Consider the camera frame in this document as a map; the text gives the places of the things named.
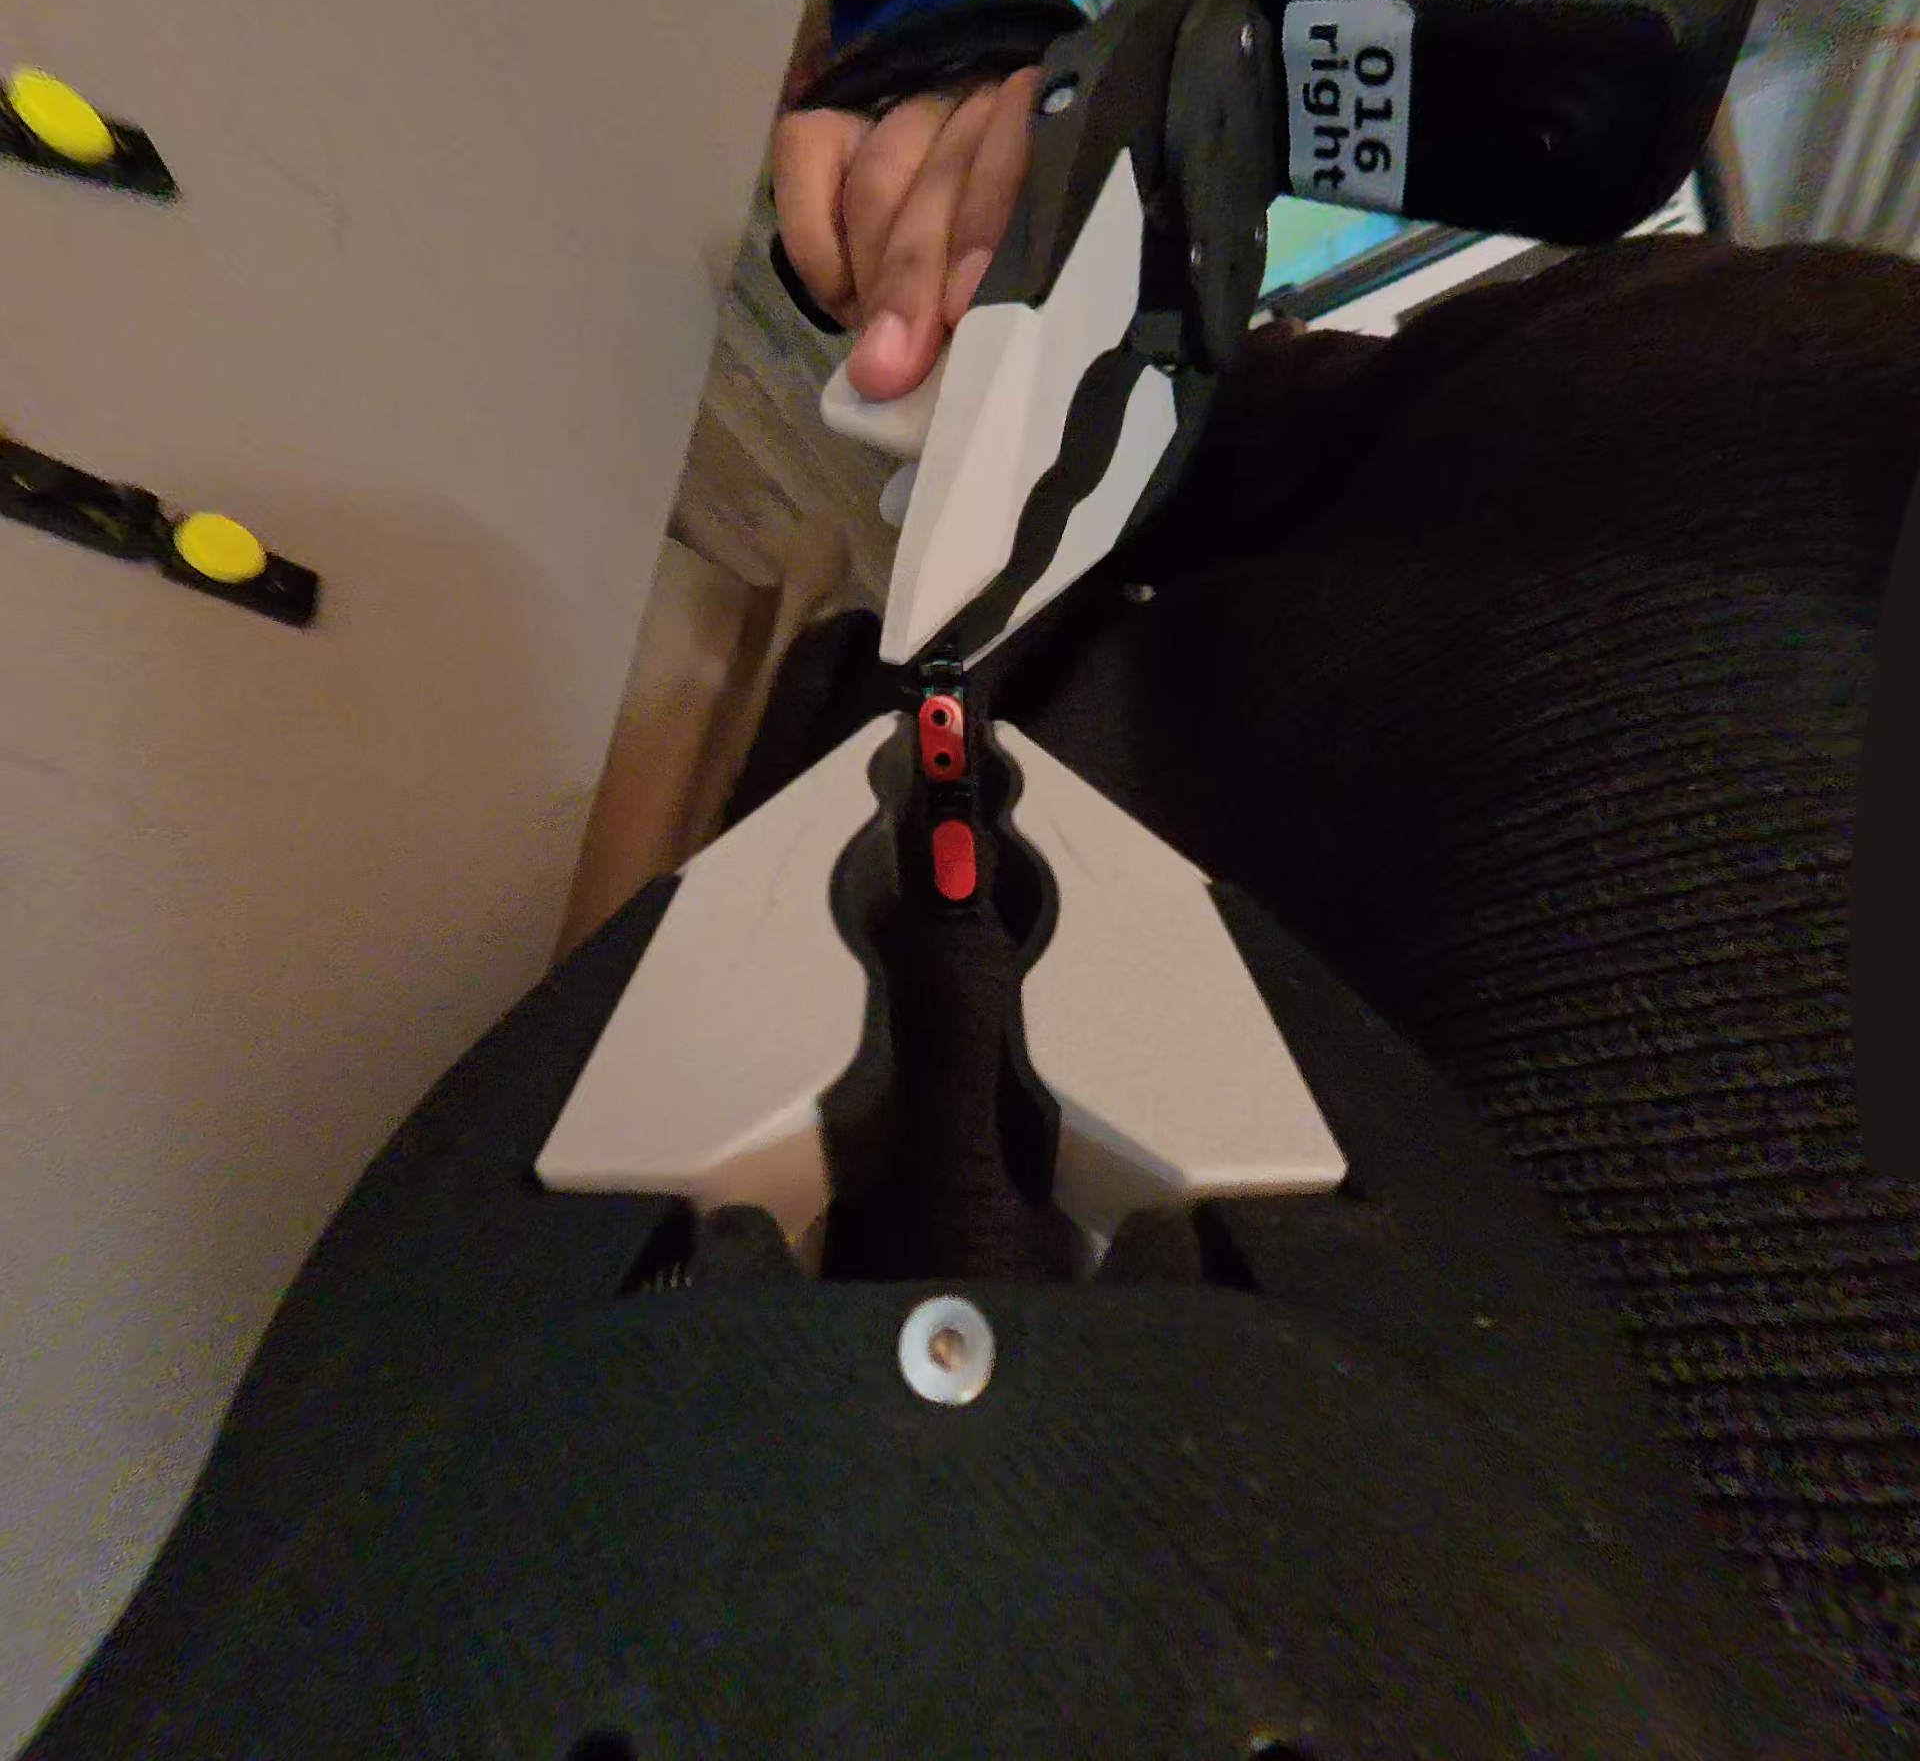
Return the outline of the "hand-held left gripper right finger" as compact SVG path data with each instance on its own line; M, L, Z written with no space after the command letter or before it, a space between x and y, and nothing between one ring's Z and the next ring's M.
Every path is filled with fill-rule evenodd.
M1145 1210L1338 1190L1345 1155L1208 874L1018 727L994 737L1053 885L1020 1020L1058 1109L1056 1206L1110 1243Z

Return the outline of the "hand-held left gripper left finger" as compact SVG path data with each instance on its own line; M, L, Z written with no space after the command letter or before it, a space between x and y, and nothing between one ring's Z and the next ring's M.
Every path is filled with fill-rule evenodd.
M872 768L901 722L867 722L674 875L540 1148L546 1190L753 1206L791 1244L825 1219L825 1101L856 1061L867 1007L832 884L877 821Z

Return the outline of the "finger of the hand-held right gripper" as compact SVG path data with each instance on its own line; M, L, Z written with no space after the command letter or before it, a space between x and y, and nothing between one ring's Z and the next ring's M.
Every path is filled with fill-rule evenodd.
M907 668L1001 580L1020 513L1063 451L1097 359L1123 349L1140 300L1142 197L1122 152L1045 299L973 308L934 403L881 620L880 660Z
M1006 563L957 616L962 668L976 668L1118 545L1177 427L1169 373L1137 352L1093 359L1058 450L1020 502Z

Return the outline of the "black red lego leg assembly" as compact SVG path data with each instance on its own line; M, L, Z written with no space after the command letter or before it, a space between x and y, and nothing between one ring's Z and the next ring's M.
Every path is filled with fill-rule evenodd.
M973 910L980 881L980 757L969 671L934 655L914 670L909 847L943 910Z

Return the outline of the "black yellow lego spider model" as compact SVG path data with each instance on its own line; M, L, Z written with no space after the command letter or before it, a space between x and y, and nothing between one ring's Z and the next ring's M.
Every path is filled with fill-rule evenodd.
M152 136L107 116L45 68L15 66L2 84L5 163L158 206L179 186ZM318 572L268 548L244 523L181 509L5 434L2 514L68 547L148 569L265 620L307 629L321 612Z

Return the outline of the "person's right hand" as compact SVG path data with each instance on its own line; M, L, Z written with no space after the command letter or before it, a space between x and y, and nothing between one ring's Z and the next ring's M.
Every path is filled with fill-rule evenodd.
M800 110L772 138L778 233L806 294L851 336L846 369L886 403L931 373L1024 186L1043 70L906 99L880 116Z

